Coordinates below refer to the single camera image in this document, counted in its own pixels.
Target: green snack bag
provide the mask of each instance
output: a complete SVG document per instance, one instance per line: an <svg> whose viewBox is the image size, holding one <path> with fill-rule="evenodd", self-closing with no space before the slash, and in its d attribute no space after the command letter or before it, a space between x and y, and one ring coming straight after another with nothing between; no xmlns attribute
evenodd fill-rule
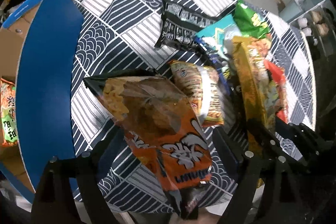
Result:
<svg viewBox="0 0 336 224"><path fill-rule="evenodd" d="M233 19L244 37L268 38L272 40L270 28L265 18L248 8L242 0L237 3Z"/></svg>

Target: screw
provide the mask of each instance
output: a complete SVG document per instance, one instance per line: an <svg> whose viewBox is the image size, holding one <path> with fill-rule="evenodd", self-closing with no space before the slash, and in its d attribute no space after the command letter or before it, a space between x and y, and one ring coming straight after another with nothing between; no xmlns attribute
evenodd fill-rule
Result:
<svg viewBox="0 0 336 224"><path fill-rule="evenodd" d="M84 151L81 155L83 158L87 158L90 156L90 154L91 154L90 151Z"/></svg>
<svg viewBox="0 0 336 224"><path fill-rule="evenodd" d="M278 160L284 163L286 161L286 158L284 156L279 156Z"/></svg>
<svg viewBox="0 0 336 224"><path fill-rule="evenodd" d="M56 162L58 160L58 158L56 156L53 156L49 162L53 163Z"/></svg>
<svg viewBox="0 0 336 224"><path fill-rule="evenodd" d="M248 158L252 158L252 157L254 156L254 154L253 154L253 152L247 150L247 151L245 152L245 156L248 157Z"/></svg>

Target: green label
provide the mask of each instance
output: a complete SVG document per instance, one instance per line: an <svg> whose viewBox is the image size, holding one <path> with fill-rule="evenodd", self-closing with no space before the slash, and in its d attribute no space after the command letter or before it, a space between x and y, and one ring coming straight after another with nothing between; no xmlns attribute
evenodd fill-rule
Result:
<svg viewBox="0 0 336 224"><path fill-rule="evenodd" d="M17 141L17 132L16 132L16 123L11 115L6 115L4 118L1 118L2 128L4 131L4 138L8 142Z"/></svg>

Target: round table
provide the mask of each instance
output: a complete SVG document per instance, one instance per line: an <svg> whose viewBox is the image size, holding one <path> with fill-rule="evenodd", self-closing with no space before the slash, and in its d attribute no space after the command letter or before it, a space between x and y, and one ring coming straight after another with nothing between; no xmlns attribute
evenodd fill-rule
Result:
<svg viewBox="0 0 336 224"><path fill-rule="evenodd" d="M237 0L171 0L195 11L215 16ZM155 68L161 75L172 77L167 62L177 59L202 65L193 52L177 51L163 46L154 48L161 33L162 0L78 0L76 5L84 15L72 71L72 131L76 156L91 150L107 133L120 130L107 111L85 88L83 78L126 68ZM278 16L250 5L265 16L271 28L272 47L267 56L283 67L287 78L289 121L303 122L315 129L315 77L308 43L304 35ZM225 129L235 120L230 99L225 102ZM212 156L212 178L201 207L231 199L236 182L225 172L212 142L212 128L205 128ZM230 136L244 149L248 143L242 132ZM290 140L277 134L283 149L299 159L299 151ZM98 184L106 202L114 211L169 213L173 209L159 182L122 143L108 175ZM73 193L81 201L78 189Z"/></svg>

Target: patterned tablecloth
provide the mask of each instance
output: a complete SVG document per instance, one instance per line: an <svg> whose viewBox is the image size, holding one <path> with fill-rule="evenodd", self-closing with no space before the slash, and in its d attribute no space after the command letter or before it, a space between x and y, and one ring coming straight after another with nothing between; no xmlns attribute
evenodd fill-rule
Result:
<svg viewBox="0 0 336 224"><path fill-rule="evenodd" d="M215 16L236 0L172 0L185 7ZM167 62L178 59L201 65L193 52L176 51L167 46L155 49L161 33L162 0L79 0L84 15L72 71L72 129L76 155L91 150L107 133L120 130L106 110L85 88L84 77L126 68L155 68L171 78ZM263 9L252 8L266 16L272 31L272 48L268 59L285 68L290 121L315 128L316 95L314 69L308 44L299 30ZM225 100L225 127L234 121L230 100ZM205 207L230 200L236 188L218 157L212 142L212 128L205 134L213 167L208 193L200 201ZM244 149L243 133L231 136ZM290 140L278 135L283 149L295 158L299 151ZM172 212L159 182L132 154L124 142L108 175L98 184L106 202L115 211ZM78 189L74 197L81 201Z"/></svg>

